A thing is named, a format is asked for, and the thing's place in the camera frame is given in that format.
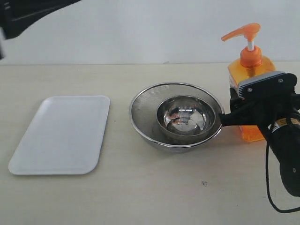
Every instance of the bowl rim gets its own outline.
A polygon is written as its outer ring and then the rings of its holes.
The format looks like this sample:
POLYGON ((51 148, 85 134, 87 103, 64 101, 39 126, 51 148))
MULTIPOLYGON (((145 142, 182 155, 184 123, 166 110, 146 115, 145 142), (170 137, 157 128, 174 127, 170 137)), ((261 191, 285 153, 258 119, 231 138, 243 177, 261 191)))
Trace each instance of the bowl rim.
POLYGON ((191 147, 194 147, 194 146, 198 146, 200 144, 203 144, 203 143, 206 143, 207 141, 209 141, 210 139, 214 138, 215 136, 217 136, 221 129, 222 129, 222 124, 220 124, 220 126, 218 127, 218 129, 215 131, 215 133, 213 133, 212 135, 210 135, 208 138, 206 138, 205 140, 202 140, 200 142, 196 142, 196 143, 193 143, 193 144, 186 144, 186 145, 175 145, 175 144, 167 144, 167 143, 163 143, 163 142, 159 142, 157 140, 154 140, 150 137, 148 137, 147 135, 145 135, 138 127, 137 125, 135 124, 133 118, 132 118, 132 106, 134 104, 134 102, 136 101, 136 99, 141 95, 143 94, 144 92, 146 92, 147 90, 149 89, 152 89, 152 88, 155 88, 155 87, 158 87, 158 86, 163 86, 163 85, 169 85, 169 84, 175 84, 175 85, 185 85, 185 86, 189 86, 189 87, 192 87, 192 88, 196 88, 196 89, 199 89, 203 92, 205 92, 206 94, 208 94, 209 96, 211 96, 215 101, 216 103, 218 104, 218 106, 220 107, 221 109, 221 112, 222 113, 225 113, 224 111, 224 108, 222 106, 222 104, 220 103, 220 101, 212 94, 210 93, 209 91, 207 91, 206 89, 204 88, 201 88, 197 85, 194 85, 194 84, 190 84, 190 83, 186 83, 186 82, 161 82, 161 83, 157 83, 157 84, 154 84, 152 86, 149 86, 145 89, 143 89, 142 91, 140 91, 138 94, 136 94, 136 96, 132 99, 131 103, 130 103, 130 106, 129 106, 129 119, 130 119, 130 122, 132 124, 132 126, 134 127, 134 129, 136 130, 136 132, 139 133, 139 135, 141 135, 143 138, 145 138, 147 141, 150 141, 152 143, 155 143, 155 144, 158 144, 160 146, 164 146, 164 147, 168 147, 168 148, 191 148, 191 147))
POLYGON ((160 107, 163 105, 163 103, 165 103, 166 101, 168 101, 168 100, 170 100, 170 99, 172 99, 172 98, 175 98, 175 97, 190 97, 190 98, 196 98, 196 99, 198 99, 198 100, 204 102, 204 103, 210 108, 210 110, 212 110, 212 113, 214 114, 214 121, 213 121, 213 123, 209 126, 209 129, 212 128, 212 127, 214 127, 214 125, 215 125, 215 123, 216 123, 216 120, 217 120, 217 115, 216 115, 216 112, 213 110, 213 108, 212 108, 206 101, 200 99, 199 97, 192 96, 192 95, 174 95, 174 96, 172 96, 172 97, 169 97, 169 98, 165 99, 162 103, 159 104, 159 106, 158 106, 157 109, 156 109, 156 114, 157 114, 157 115, 156 115, 156 121, 157 121, 158 125, 159 125, 165 132, 170 133, 170 134, 175 135, 175 136, 178 136, 178 137, 188 137, 188 138, 195 138, 195 137, 202 136, 203 134, 209 132, 209 130, 206 130, 206 131, 201 132, 201 133, 199 133, 199 134, 197 134, 197 135, 179 135, 179 134, 175 134, 175 133, 173 133, 173 132, 167 130, 163 125, 161 125, 161 123, 160 123, 160 121, 159 121, 159 119, 158 119, 158 110, 159 110, 160 107))

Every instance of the table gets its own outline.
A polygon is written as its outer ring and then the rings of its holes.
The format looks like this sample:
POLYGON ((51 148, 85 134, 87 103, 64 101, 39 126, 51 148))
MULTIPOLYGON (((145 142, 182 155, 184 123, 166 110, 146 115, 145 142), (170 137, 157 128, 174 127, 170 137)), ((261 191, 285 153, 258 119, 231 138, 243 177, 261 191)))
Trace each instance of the table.
MULTIPOLYGON (((275 62, 300 74, 300 62, 275 62)), ((271 207, 265 141, 245 143, 237 127, 185 154, 149 146, 130 124, 132 98, 155 83, 182 81, 212 92, 229 112, 227 64, 0 66, 0 224, 299 224, 271 207), (98 166, 87 175, 14 176, 8 163, 41 102, 59 95, 106 95, 111 108, 98 166)), ((300 205, 270 156, 274 201, 300 205)))

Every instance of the orange soap bottle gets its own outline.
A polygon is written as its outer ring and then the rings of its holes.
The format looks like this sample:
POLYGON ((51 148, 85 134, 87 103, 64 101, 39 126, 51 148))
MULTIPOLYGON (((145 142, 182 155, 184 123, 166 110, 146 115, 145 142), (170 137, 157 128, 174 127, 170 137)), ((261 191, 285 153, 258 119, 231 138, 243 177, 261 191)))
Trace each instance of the orange soap bottle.
MULTIPOLYGON (((261 49, 254 45, 253 40, 260 27, 258 23, 250 23, 221 38, 223 41, 226 41, 243 35, 248 40, 248 45, 241 51, 240 58, 228 66, 231 87, 237 88, 239 82, 243 80, 276 70, 273 62, 266 56, 262 56, 261 49)), ((256 142, 264 139, 257 126, 240 126, 240 130, 242 138, 247 142, 256 142)))

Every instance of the wire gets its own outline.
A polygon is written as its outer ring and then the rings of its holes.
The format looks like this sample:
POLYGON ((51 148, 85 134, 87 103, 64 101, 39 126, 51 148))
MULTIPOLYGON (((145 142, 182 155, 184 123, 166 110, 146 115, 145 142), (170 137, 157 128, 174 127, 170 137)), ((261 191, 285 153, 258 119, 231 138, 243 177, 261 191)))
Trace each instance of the wire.
POLYGON ((267 184, 267 196, 268 196, 270 204, 273 206, 273 208, 277 212, 279 212, 279 213, 298 212, 298 211, 300 211, 300 207, 293 208, 293 209, 288 209, 288 210, 281 210, 281 209, 279 209, 275 205, 275 203, 273 202, 271 194, 270 194, 270 179, 269 179, 269 151, 270 151, 270 143, 269 143, 269 140, 271 139, 271 136, 272 136, 272 130, 273 130, 274 126, 275 126, 276 117, 277 117, 277 114, 275 113, 274 120, 273 120, 272 125, 270 127, 270 134, 269 134, 269 138, 267 139, 267 146, 266 146, 266 184, 267 184))

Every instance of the white wall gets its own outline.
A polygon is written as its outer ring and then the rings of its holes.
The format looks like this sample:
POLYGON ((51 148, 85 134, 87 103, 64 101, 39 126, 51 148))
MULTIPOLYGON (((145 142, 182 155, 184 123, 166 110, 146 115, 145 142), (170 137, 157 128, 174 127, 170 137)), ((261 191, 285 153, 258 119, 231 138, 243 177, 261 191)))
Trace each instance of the white wall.
POLYGON ((221 37, 252 22, 263 54, 300 60, 299 12, 295 0, 82 0, 2 41, 0 64, 227 62, 247 42, 221 37))

